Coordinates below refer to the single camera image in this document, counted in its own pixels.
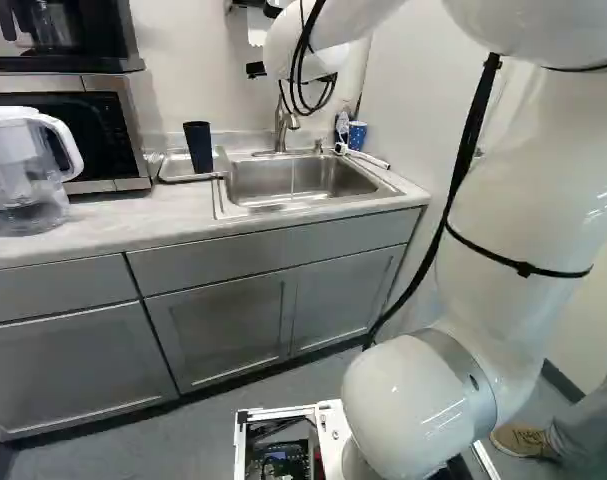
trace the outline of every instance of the sink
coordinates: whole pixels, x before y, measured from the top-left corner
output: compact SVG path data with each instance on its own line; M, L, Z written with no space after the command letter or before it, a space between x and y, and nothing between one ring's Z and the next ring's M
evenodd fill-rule
M400 195L396 188L353 160L334 154L280 154L230 160L227 172L214 184L217 218Z

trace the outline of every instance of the shoe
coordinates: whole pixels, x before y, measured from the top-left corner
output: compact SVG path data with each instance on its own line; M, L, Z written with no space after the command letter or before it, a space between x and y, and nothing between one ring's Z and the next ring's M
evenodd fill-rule
M545 430L508 423L494 430L490 440L498 450L513 457L561 463Z

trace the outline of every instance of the floor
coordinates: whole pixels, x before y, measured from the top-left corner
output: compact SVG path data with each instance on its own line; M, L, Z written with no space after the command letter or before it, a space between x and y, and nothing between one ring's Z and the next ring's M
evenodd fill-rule
M350 350L169 414L103 433L25 450L8 480L231 480L237 409L314 403L339 395ZM520 420L545 425L567 401L541 381ZM503 480L607 480L607 457L581 471L512 459L486 443ZM475 480L487 477L472 470Z

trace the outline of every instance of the countertop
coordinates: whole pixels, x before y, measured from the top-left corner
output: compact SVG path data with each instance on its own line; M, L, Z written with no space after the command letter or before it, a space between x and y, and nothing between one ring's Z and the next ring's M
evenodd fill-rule
M215 219L211 181L155 185L151 193L72 200L69 220L48 232L0 236L0 269L72 260L426 205L429 194L392 172L359 163L404 195L242 219Z

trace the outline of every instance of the person's leg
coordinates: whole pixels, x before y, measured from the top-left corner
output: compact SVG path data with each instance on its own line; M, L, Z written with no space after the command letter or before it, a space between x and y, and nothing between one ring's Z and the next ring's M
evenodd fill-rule
M581 461L607 445L607 377L600 387L554 418L548 431L563 458Z

